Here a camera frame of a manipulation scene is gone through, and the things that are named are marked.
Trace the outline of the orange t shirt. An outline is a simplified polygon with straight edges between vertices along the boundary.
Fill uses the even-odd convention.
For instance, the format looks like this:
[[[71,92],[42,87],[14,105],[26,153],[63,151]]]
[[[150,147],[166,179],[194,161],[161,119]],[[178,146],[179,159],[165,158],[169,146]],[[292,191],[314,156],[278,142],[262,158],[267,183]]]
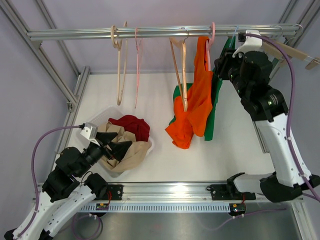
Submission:
[[[200,36],[197,40],[193,62],[193,84],[187,90],[187,111],[184,111],[182,98],[176,97],[173,102],[175,121],[165,129],[172,143],[181,149],[190,147],[194,135],[204,136],[207,119],[213,109],[211,99],[213,72],[208,69],[207,64],[208,40],[206,36]]]

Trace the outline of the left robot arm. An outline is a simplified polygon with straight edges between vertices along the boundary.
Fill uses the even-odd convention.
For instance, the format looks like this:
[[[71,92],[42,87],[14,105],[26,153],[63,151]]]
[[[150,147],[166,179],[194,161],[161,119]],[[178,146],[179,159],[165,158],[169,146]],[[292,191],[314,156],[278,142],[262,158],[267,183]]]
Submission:
[[[41,190],[36,189],[35,205],[23,223],[4,234],[6,240],[52,240],[62,226],[93,200],[120,200],[120,185],[109,186],[98,173],[82,178],[101,158],[121,161],[132,141],[115,142],[117,132],[98,132],[87,127],[80,134],[89,141],[83,151],[65,148],[55,161]]]

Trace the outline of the pink plastic hanger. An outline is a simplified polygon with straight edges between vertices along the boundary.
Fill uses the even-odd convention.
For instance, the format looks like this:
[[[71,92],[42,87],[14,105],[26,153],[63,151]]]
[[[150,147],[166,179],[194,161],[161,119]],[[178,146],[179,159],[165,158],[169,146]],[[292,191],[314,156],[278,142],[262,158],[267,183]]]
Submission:
[[[211,24],[211,38],[206,41],[205,50],[206,50],[206,57],[207,57],[207,71],[211,71],[211,47],[215,41],[215,34],[216,34],[216,24],[212,22]]]

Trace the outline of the red t shirt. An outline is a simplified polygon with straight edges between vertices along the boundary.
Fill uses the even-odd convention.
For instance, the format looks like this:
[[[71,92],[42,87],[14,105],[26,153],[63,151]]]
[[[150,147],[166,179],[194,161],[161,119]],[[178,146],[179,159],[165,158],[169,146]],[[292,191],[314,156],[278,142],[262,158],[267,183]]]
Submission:
[[[124,130],[135,135],[137,142],[148,142],[150,137],[150,126],[142,118],[134,115],[124,115],[119,119],[109,118],[109,122],[113,125],[124,127]]]

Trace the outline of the beige t shirt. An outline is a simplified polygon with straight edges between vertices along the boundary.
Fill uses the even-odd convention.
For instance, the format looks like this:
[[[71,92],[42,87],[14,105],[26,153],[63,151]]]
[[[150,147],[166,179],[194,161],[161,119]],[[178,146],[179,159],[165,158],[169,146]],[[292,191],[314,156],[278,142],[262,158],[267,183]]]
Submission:
[[[98,162],[106,170],[113,173],[123,173],[132,170],[140,165],[148,150],[152,147],[150,140],[137,141],[134,133],[126,131],[123,126],[114,125],[111,122],[105,122],[98,127],[98,132],[102,133],[117,133],[117,136],[112,140],[113,143],[122,143],[125,141],[132,141],[121,161],[116,159],[107,159],[103,156]]]

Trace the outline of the pink wire hanger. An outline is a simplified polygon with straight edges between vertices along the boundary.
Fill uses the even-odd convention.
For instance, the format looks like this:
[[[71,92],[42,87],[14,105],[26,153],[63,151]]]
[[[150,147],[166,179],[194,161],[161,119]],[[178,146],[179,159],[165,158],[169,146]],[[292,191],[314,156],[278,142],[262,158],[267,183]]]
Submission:
[[[139,30],[136,27],[134,33],[135,39],[135,47],[136,47],[136,88],[135,88],[135,103],[134,108],[137,108],[138,103],[138,95],[139,95],[139,86],[140,86],[140,71],[141,71],[141,63],[142,63],[142,56],[143,56],[143,39],[138,38]]]

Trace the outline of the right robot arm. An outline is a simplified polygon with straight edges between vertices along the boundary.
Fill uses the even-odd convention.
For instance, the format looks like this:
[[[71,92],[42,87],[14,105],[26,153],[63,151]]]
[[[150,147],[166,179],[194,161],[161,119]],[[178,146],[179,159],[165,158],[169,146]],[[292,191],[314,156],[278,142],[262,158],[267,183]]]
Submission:
[[[269,153],[273,173],[237,173],[227,179],[226,193],[232,199],[243,193],[264,195],[273,203],[296,199],[320,177],[303,163],[293,134],[288,134],[289,109],[282,93],[269,85],[272,62],[262,51],[237,53],[228,48],[215,60],[215,74],[229,80],[244,110],[250,115],[262,146]]]

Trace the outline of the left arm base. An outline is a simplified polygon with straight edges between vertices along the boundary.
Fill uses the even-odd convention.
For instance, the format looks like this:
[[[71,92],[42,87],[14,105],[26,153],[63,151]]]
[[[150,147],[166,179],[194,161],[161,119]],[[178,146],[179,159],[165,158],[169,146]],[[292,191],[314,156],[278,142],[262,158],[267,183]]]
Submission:
[[[104,216],[110,208],[111,201],[121,201],[123,196],[124,186],[122,184],[109,184],[98,173],[87,172],[89,174],[86,180],[81,180],[84,186],[87,186],[95,194],[95,201],[107,201],[107,203],[97,203],[93,211],[89,213]]]

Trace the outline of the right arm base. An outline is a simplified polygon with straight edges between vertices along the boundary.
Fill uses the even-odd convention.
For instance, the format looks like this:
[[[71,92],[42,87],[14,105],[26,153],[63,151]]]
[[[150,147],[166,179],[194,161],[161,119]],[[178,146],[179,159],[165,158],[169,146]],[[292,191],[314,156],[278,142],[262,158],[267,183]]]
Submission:
[[[231,200],[241,201],[240,203],[230,203],[230,212],[228,213],[232,217],[242,216],[246,213],[247,206],[246,200],[256,200],[256,194],[252,192],[240,192],[236,189],[234,180],[236,177],[244,175],[244,172],[237,173],[226,180],[223,184],[211,184],[206,187],[206,190],[210,192],[211,199],[213,201],[218,200]]]

